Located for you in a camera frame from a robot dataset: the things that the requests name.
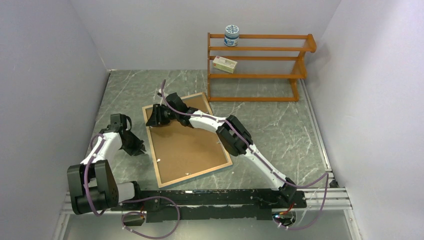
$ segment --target gray marble surface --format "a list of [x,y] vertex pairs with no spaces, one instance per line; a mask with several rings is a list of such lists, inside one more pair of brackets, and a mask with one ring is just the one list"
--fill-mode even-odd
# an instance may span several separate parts
[[[105,128],[110,115],[122,113],[132,119],[132,131],[146,142],[147,154],[129,156],[118,151],[110,163],[117,183],[137,181],[142,189],[156,190],[150,146],[142,107],[158,103],[156,95],[166,79],[165,92],[180,97],[206,92],[205,70],[119,70],[112,71],[99,108],[93,135]],[[286,79],[213,79],[214,97],[292,96]],[[298,185],[308,184],[325,172],[319,143],[309,116],[305,93],[299,102],[211,102],[213,114],[232,114],[244,124],[261,153]],[[173,186],[174,190],[268,188],[261,175],[242,156],[231,157],[233,166]],[[323,187],[324,182],[316,187]]]

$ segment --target blue and white can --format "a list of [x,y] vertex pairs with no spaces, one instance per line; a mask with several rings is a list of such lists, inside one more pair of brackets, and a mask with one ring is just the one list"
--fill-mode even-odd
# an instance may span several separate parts
[[225,28],[224,44],[234,47],[239,43],[239,27],[236,25],[228,25]]

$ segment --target wire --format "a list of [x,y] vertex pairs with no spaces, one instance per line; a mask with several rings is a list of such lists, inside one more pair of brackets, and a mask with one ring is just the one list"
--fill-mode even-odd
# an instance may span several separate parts
[[[310,195],[309,201],[311,201],[311,200],[312,200],[312,198],[314,197],[314,195],[317,193],[317,191],[318,191],[319,189],[320,189],[320,188],[318,187],[317,189],[315,189],[315,191],[313,191],[313,193]],[[297,225],[300,225],[300,224],[301,224],[301,222],[302,222],[302,220],[304,219],[304,217],[305,217],[305,215],[306,215],[307,211],[308,211],[308,209],[307,209],[307,208],[306,208],[305,210],[303,210],[302,217],[300,218],[300,220],[299,220],[299,221],[297,221],[297,222],[296,222],[296,224],[297,224]]]
[[[245,144],[246,144],[246,146],[247,146],[247,148],[250,150],[250,152],[252,152],[253,153],[253,155],[255,155],[270,171],[272,171],[273,170],[273,168],[272,167],[270,167],[263,159],[262,159],[262,157],[261,156],[259,156],[259,154],[258,153],[256,153],[256,152],[254,152],[253,150],[252,150],[252,148],[250,147],[250,144],[248,143],[248,141],[233,127],[233,125],[229,122],[229,121],[227,121],[226,119],[223,119],[223,120],[219,120],[218,118],[216,118],[216,117],[214,117],[214,116],[211,116],[211,115],[203,115],[203,116],[201,116],[201,115],[199,115],[199,114],[190,114],[190,113],[185,113],[185,112],[180,112],[180,111],[178,111],[178,110],[176,110],[176,109],[174,109],[168,102],[167,102],[167,100],[166,100],[166,98],[165,98],[165,93],[164,93],[164,87],[165,87],[165,83],[166,83],[166,79],[164,79],[163,80],[163,82],[162,82],[162,84],[160,85],[160,91],[161,91],[161,93],[162,93],[162,100],[165,102],[165,104],[168,106],[168,108],[170,108],[172,111],[174,111],[175,113],[177,113],[177,114],[180,114],[180,115],[184,115],[184,116],[193,116],[193,117],[203,117],[203,118],[208,118],[208,119],[212,119],[212,120],[214,120],[214,121],[218,121],[219,123],[222,123],[222,122],[225,122],[228,126],[229,126],[229,128],[235,133],[235,135],[240,139],[240,140],[242,140]],[[299,186],[299,185],[296,185],[296,184],[293,184],[293,183],[290,183],[290,182],[288,182],[288,181],[286,181],[285,179],[283,179],[282,177],[280,177],[276,172],[273,172],[273,174],[274,174],[274,176],[276,176],[280,181],[282,181],[283,183],[285,183],[285,184],[287,184],[287,185],[289,185],[289,186],[292,186],[292,187],[295,187],[295,188],[301,188],[301,189],[303,189],[303,188],[308,188],[308,187],[310,187],[310,186],[312,186],[312,185],[314,185],[314,184],[316,184],[316,183],[318,183],[319,181],[321,181],[324,177],[326,177],[326,181],[325,181],[325,189],[324,189],[324,198],[322,199],[322,204],[321,204],[321,207],[319,208],[319,212],[318,212],[318,214],[317,214],[317,216],[309,223],[309,224],[307,224],[307,225],[305,225],[305,226],[301,226],[301,227],[292,227],[292,228],[290,228],[289,230],[292,230],[292,231],[296,231],[296,230],[302,230],[302,229],[306,229],[306,228],[308,228],[308,227],[310,227],[312,224],[314,224],[316,221],[317,221],[317,219],[321,216],[321,213],[323,212],[323,208],[324,208],[324,204],[325,204],[325,202],[326,202],[326,197],[327,197],[327,190],[328,190],[328,185],[329,185],[329,174],[328,174],[328,172],[325,172],[322,176],[320,176],[317,180],[315,180],[315,181],[313,181],[313,182],[311,182],[311,183],[309,183],[309,184],[306,184],[306,185],[303,185],[303,186]]]
[[[103,213],[106,211],[106,209],[103,209],[100,213],[97,212],[97,210],[94,206],[94,203],[93,203],[93,199],[90,195],[89,178],[88,178],[90,164],[96,158],[97,154],[100,152],[100,150],[102,149],[102,147],[103,147],[103,145],[105,144],[105,141],[106,141],[105,136],[103,134],[98,133],[95,136],[93,136],[93,138],[91,139],[91,141],[90,141],[91,147],[93,146],[94,139],[96,139],[96,138],[100,138],[100,143],[99,143],[98,147],[95,149],[95,151],[93,152],[93,154],[91,155],[90,159],[88,160],[87,165],[85,166],[84,188],[85,188],[85,195],[87,196],[87,201],[88,201],[88,204],[90,206],[91,211],[94,213],[94,215],[96,215],[97,217],[100,217],[101,215],[103,215]],[[122,219],[121,219],[122,229],[126,229],[126,230],[130,231],[131,233],[137,234],[137,235],[144,237],[144,238],[147,238],[147,239],[164,239],[164,238],[168,237],[169,235],[171,235],[173,232],[175,232],[175,230],[178,227],[178,224],[180,223],[180,218],[181,218],[180,209],[178,208],[178,205],[174,201],[172,201],[171,199],[169,199],[165,196],[151,196],[151,197],[146,197],[146,198],[138,199],[138,200],[125,200],[125,201],[122,201],[122,203],[138,203],[138,202],[144,202],[144,201],[151,200],[151,199],[165,199],[165,200],[171,202],[175,206],[178,217],[177,217],[177,221],[176,221],[174,228],[168,234],[165,234],[163,236],[147,236],[147,235],[144,235],[144,234],[142,234],[138,231],[134,231],[131,228],[125,226],[124,219],[128,215],[136,214],[136,215],[142,216],[143,218],[146,218],[145,214],[141,212],[143,210],[143,208],[141,208],[140,212],[131,211],[131,212],[128,212],[128,213],[126,213],[122,216]]]
[[143,213],[143,209],[145,208],[145,206],[143,205],[143,206],[141,206],[141,208],[140,208],[140,213],[142,214]]
[[278,225],[278,227],[285,227],[286,230],[289,229],[289,226],[293,225],[296,222],[296,216],[295,214],[292,214],[291,217],[288,216],[282,216],[282,217],[273,217],[272,220],[274,223]]
[[293,206],[295,205],[295,203],[293,202],[292,204],[290,204],[290,207],[288,207],[287,211],[282,211],[279,214],[281,215],[286,215],[290,212],[290,210],[292,210]]
[[91,211],[96,215],[97,217],[100,217],[103,215],[103,213],[106,211],[106,209],[103,209],[100,213],[97,212],[96,208],[94,207],[92,196],[90,195],[90,188],[89,188],[89,168],[90,164],[92,164],[93,160],[96,158],[97,154],[100,152],[100,149],[102,149],[103,144],[105,144],[105,136],[103,134],[97,133],[91,138],[90,146],[93,148],[93,141],[96,138],[101,138],[100,143],[98,147],[94,150],[94,153],[91,155],[90,159],[87,162],[87,165],[84,169],[84,189],[85,189],[85,195],[87,196],[88,205],[90,205]]
[[122,216],[122,218],[121,218],[122,229],[128,230],[128,231],[130,231],[133,234],[137,234],[138,236],[143,237],[143,238],[147,238],[147,239],[164,239],[166,237],[169,237],[171,234],[173,234],[175,232],[175,230],[177,229],[178,224],[180,223],[181,215],[180,215],[180,209],[178,208],[178,205],[174,201],[172,201],[171,199],[169,199],[169,198],[167,198],[165,196],[151,196],[151,197],[146,197],[146,198],[138,199],[138,200],[125,200],[125,201],[122,201],[122,203],[123,204],[126,204],[126,203],[139,203],[139,202],[144,202],[144,201],[152,200],[152,199],[165,199],[165,200],[171,202],[174,205],[174,207],[176,208],[176,213],[177,213],[178,217],[176,219],[176,223],[175,223],[175,226],[173,227],[173,229],[169,233],[167,233],[167,234],[165,234],[163,236],[148,236],[148,235],[144,235],[144,234],[142,234],[142,233],[140,233],[138,231],[135,231],[135,230],[127,227],[125,225],[125,223],[124,223],[124,219],[125,219],[126,216],[129,216],[129,215],[140,215],[140,216],[146,217],[144,213],[138,212],[138,211],[130,211],[130,212],[125,213]]
[[278,202],[269,202],[269,201],[266,201],[266,200],[264,200],[264,199],[262,199],[260,197],[257,197],[257,196],[252,197],[252,199],[259,199],[260,202],[264,202],[266,204],[271,204],[271,205],[278,204]]

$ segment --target orange wooden rack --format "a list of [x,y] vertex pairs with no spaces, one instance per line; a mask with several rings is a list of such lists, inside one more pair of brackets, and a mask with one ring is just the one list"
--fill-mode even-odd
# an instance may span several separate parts
[[[210,102],[297,102],[299,101],[299,92],[297,87],[297,79],[304,79],[307,76],[305,68],[305,53],[314,53],[317,49],[314,37],[308,35],[267,35],[267,34],[240,34],[238,46],[211,46],[211,39],[222,39],[224,42],[224,34],[207,34],[207,97]],[[302,46],[288,44],[288,46],[248,46],[248,43],[242,43],[242,39],[263,40],[263,44],[267,44],[267,40],[297,40],[301,41]],[[211,61],[216,57],[211,55],[211,51],[279,51],[279,52],[299,52],[298,56],[231,56],[220,55],[221,57],[231,60],[248,60],[248,61],[292,61],[293,68],[290,73],[211,73]],[[211,80],[212,79],[288,79],[290,82],[293,97],[217,97],[211,96]]]

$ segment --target cork board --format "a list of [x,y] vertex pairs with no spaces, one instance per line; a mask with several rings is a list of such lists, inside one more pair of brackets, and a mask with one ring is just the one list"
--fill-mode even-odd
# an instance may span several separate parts
[[[189,107],[213,114],[203,92],[181,99]],[[145,123],[152,110],[153,105],[143,107]],[[146,129],[159,188],[233,165],[214,132],[182,126],[176,120],[167,126]]]

